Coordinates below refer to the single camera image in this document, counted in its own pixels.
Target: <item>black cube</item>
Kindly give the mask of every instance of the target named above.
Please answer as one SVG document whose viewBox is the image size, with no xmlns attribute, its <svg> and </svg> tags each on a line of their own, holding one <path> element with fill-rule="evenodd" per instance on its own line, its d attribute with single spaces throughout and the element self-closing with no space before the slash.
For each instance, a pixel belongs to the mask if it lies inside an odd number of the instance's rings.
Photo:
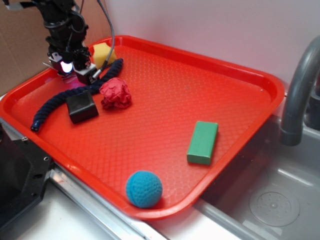
<svg viewBox="0 0 320 240">
<path fill-rule="evenodd" d="M 73 124 L 99 115 L 96 104 L 88 90 L 78 95 L 68 97 L 66 99 L 66 105 Z"/>
</svg>

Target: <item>led light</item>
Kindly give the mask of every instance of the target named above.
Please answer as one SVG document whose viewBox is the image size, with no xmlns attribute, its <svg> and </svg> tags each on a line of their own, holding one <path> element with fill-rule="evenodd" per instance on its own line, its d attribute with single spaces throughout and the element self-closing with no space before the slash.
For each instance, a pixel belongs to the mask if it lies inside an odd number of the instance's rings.
<svg viewBox="0 0 320 240">
<path fill-rule="evenodd" d="M 72 71 L 72 68 L 73 68 L 72 63 L 65 63 L 64 61 L 62 61 L 60 64 L 61 64 L 62 70 L 66 74 L 68 74 Z"/>
</svg>

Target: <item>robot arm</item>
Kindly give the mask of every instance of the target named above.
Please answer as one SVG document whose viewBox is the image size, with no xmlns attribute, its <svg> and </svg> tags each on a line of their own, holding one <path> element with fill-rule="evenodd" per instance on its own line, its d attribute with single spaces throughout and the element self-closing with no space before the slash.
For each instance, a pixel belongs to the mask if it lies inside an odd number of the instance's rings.
<svg viewBox="0 0 320 240">
<path fill-rule="evenodd" d="M 96 66 L 90 61 L 88 48 L 83 45 L 88 25 L 83 16 L 73 10 L 77 5 L 74 0 L 32 0 L 9 4 L 3 0 L 9 10 L 37 7 L 44 20 L 44 27 L 50 32 L 45 40 L 49 43 L 48 57 L 54 69 L 65 75 L 73 70 L 78 80 L 86 85 L 95 81 L 93 75 Z"/>
</svg>

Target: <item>cardboard box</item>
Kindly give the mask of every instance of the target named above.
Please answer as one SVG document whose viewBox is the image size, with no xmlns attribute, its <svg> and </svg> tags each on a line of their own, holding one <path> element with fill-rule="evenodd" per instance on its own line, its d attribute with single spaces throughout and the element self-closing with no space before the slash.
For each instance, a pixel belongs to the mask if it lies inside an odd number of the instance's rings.
<svg viewBox="0 0 320 240">
<path fill-rule="evenodd" d="M 85 44 L 111 35 L 106 16 L 97 1 L 84 1 L 81 13 L 89 25 Z M 45 38 L 49 31 L 35 7 L 10 11 L 0 2 L 0 96 L 45 70 L 49 62 Z"/>
</svg>

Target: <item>blue ball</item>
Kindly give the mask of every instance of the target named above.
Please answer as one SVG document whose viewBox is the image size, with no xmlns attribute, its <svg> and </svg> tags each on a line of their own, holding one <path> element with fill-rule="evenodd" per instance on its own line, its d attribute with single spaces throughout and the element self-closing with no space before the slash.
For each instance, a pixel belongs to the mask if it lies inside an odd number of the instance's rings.
<svg viewBox="0 0 320 240">
<path fill-rule="evenodd" d="M 147 209 L 159 202 L 162 196 L 162 183 L 153 172 L 137 171 L 129 177 L 125 192 L 133 205 Z"/>
</svg>

